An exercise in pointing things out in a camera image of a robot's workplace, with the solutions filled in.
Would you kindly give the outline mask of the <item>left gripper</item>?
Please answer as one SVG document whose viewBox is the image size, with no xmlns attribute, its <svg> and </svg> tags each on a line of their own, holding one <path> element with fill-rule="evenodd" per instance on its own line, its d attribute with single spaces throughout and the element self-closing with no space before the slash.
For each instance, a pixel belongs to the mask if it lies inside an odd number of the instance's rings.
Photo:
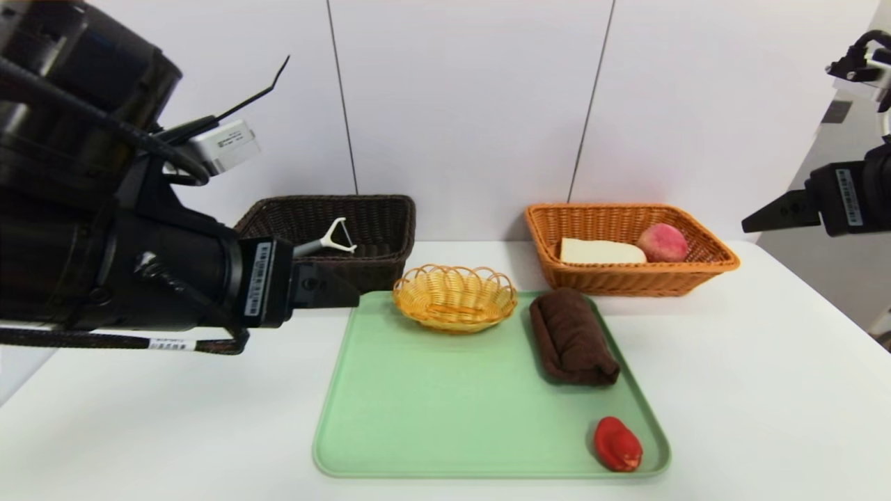
<svg viewBox="0 0 891 501">
<path fill-rule="evenodd" d="M 293 310 L 355 308 L 361 293 L 330 267 L 292 262 L 292 245 L 243 238 L 205 215 L 138 219 L 138 276 L 163 289 L 140 305 L 160 311 L 160 330 L 197 326 L 274 328 Z"/>
</svg>

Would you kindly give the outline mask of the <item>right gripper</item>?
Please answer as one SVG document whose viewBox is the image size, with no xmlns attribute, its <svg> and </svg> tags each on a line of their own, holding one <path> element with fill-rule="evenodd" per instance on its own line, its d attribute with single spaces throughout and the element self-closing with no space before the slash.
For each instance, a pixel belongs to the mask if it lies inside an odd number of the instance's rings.
<svg viewBox="0 0 891 501">
<path fill-rule="evenodd" d="M 805 188 L 812 196 L 805 189 L 787 191 L 744 218 L 742 231 L 751 234 L 821 224 L 830 237 L 890 231 L 889 145 L 872 149 L 862 161 L 815 169 Z"/>
</svg>

